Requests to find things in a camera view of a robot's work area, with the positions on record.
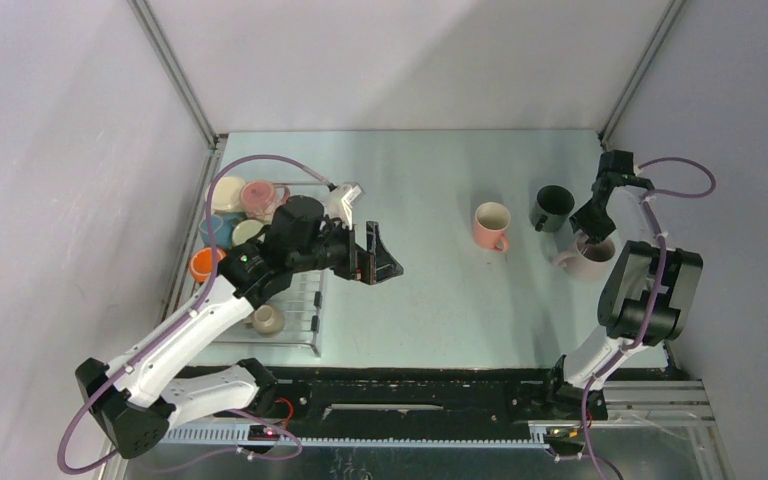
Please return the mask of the lilac mug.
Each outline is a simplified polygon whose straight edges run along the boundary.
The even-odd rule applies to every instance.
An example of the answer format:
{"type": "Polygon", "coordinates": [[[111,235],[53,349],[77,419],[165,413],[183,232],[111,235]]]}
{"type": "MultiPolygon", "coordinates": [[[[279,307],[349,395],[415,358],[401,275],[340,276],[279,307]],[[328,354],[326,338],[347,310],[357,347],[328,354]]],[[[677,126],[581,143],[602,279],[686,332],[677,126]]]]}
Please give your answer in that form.
{"type": "Polygon", "coordinates": [[[589,240],[583,232],[577,233],[573,243],[559,252],[551,264],[584,282],[603,279],[617,254],[616,244],[610,238],[598,243],[589,243],[589,240]]]}

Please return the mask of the dark grey mug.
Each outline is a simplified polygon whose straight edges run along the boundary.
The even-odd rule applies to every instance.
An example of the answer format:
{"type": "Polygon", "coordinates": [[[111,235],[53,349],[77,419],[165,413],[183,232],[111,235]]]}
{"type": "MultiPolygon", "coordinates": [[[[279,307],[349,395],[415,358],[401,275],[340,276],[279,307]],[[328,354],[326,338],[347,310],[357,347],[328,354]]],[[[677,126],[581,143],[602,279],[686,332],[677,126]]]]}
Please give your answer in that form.
{"type": "Polygon", "coordinates": [[[566,188],[559,185],[542,187],[537,192],[530,214],[534,230],[542,233],[558,232],[574,206],[574,197],[566,188]]]}

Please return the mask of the pink mug white inside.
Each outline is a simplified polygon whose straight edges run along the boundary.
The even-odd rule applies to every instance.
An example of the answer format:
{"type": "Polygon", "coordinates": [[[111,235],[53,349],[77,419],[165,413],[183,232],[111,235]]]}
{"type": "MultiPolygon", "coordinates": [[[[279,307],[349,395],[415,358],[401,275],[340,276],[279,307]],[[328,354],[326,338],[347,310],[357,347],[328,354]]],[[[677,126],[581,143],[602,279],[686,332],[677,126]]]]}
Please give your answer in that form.
{"type": "Polygon", "coordinates": [[[481,248],[505,253],[509,249],[507,230],[510,226],[510,211],[497,202],[479,205],[473,215],[472,235],[481,248]]]}

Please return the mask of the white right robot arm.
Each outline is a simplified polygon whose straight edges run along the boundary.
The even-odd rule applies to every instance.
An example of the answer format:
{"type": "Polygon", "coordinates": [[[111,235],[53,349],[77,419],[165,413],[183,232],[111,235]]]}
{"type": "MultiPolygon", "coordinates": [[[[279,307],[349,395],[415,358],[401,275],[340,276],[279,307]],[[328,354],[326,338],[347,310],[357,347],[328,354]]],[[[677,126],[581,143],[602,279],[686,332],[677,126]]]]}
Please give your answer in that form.
{"type": "Polygon", "coordinates": [[[553,417],[593,405],[608,377],[632,355],[675,340],[684,330],[704,261],[698,253],[669,247],[652,203],[670,192],[641,173],[631,152],[603,153],[590,200],[570,218],[574,241],[553,260],[581,279],[596,279],[605,263],[614,263],[597,303],[597,327],[562,355],[544,380],[541,402],[553,417]],[[616,224],[608,204],[620,187],[641,190],[639,205],[652,241],[629,240],[621,248],[611,241],[616,224]]]}

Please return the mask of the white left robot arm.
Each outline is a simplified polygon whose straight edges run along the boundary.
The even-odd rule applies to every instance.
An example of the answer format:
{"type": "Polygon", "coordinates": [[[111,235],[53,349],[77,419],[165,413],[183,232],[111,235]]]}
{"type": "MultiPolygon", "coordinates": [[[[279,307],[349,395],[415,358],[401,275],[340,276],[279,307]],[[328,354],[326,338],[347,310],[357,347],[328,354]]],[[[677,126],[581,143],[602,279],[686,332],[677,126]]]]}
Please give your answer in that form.
{"type": "Polygon", "coordinates": [[[264,238],[229,250],[213,280],[128,353],[110,362],[85,360],[76,379],[116,452],[137,458],[169,430],[215,413],[271,412],[277,381],[254,358],[199,377],[178,374],[220,334],[287,290],[294,275],[325,270],[367,285],[404,272],[376,222],[367,222],[360,246],[353,225],[329,216],[320,201],[295,195],[277,209],[264,238]]]}

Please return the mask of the small beige cup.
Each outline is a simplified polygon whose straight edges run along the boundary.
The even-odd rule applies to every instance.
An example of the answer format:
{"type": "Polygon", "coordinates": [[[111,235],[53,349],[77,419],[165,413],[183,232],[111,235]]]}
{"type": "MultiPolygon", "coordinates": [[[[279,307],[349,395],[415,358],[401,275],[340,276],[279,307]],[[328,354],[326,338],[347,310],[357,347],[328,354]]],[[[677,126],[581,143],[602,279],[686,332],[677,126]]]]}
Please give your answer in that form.
{"type": "Polygon", "coordinates": [[[251,315],[251,326],[255,332],[264,337],[271,337],[285,329],[286,320],[283,313],[268,304],[260,306],[251,315]]]}

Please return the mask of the pink patterned mug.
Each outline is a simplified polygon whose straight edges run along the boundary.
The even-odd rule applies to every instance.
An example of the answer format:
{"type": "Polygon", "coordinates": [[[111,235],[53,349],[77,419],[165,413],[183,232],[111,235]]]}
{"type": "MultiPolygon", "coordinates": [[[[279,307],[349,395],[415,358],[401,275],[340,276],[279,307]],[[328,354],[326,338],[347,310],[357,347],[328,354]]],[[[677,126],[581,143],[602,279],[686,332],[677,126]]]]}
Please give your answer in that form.
{"type": "Polygon", "coordinates": [[[241,189],[239,203],[248,218],[270,224],[276,210],[290,195],[290,189],[285,184],[254,180],[241,189]]]}

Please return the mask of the light green mug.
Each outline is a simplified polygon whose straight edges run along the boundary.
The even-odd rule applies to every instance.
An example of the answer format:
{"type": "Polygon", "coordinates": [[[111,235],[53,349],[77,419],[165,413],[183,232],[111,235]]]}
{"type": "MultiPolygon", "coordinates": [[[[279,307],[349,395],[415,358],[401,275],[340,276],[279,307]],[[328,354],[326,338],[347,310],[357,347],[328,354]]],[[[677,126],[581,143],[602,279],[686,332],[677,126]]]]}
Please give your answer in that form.
{"type": "Polygon", "coordinates": [[[246,219],[238,223],[231,234],[233,247],[242,245],[248,240],[259,238],[263,235],[265,224],[257,219],[246,219]]]}

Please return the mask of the light blue mug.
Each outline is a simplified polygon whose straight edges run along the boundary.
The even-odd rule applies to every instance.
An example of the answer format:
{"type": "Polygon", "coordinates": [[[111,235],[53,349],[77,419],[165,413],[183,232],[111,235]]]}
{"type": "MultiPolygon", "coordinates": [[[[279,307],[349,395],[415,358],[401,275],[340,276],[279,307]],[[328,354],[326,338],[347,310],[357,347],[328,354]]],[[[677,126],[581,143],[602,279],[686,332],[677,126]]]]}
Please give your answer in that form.
{"type": "Polygon", "coordinates": [[[208,219],[203,219],[198,227],[200,239],[205,247],[214,244],[222,250],[233,247],[232,232],[236,226],[237,217],[234,215],[212,214],[208,219]]]}

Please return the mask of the cream mug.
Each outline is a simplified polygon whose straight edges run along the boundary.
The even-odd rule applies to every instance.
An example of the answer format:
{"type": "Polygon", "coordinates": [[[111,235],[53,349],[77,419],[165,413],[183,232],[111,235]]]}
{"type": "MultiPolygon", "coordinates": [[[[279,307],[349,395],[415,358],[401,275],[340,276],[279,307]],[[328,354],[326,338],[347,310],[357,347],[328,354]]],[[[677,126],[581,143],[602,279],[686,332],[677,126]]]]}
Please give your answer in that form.
{"type": "Polygon", "coordinates": [[[246,181],[242,177],[224,176],[214,187],[211,201],[208,200],[210,187],[207,187],[204,191],[204,199],[210,205],[211,212],[214,214],[242,213],[240,194],[245,185],[246,181]]]}

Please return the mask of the orange mug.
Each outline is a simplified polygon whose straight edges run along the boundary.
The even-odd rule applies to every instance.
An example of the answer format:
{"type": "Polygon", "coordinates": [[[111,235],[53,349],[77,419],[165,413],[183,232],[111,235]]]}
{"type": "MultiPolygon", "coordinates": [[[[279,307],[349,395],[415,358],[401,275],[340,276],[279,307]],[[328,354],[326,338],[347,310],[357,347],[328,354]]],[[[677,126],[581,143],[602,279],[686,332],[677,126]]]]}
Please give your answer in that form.
{"type": "Polygon", "coordinates": [[[187,264],[190,277],[203,284],[215,273],[218,263],[226,257],[226,251],[217,249],[215,254],[210,247],[202,248],[192,255],[187,264]]]}

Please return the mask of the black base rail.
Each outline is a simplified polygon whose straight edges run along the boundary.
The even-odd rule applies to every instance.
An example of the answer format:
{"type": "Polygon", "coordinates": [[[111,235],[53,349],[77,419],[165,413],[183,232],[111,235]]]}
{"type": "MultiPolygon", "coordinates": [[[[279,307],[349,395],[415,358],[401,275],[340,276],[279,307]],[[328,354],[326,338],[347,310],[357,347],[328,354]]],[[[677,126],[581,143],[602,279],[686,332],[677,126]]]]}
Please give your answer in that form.
{"type": "Polygon", "coordinates": [[[272,367],[247,412],[311,440],[526,441],[540,422],[605,420],[606,400],[565,415],[545,401],[551,369],[272,367]]]}

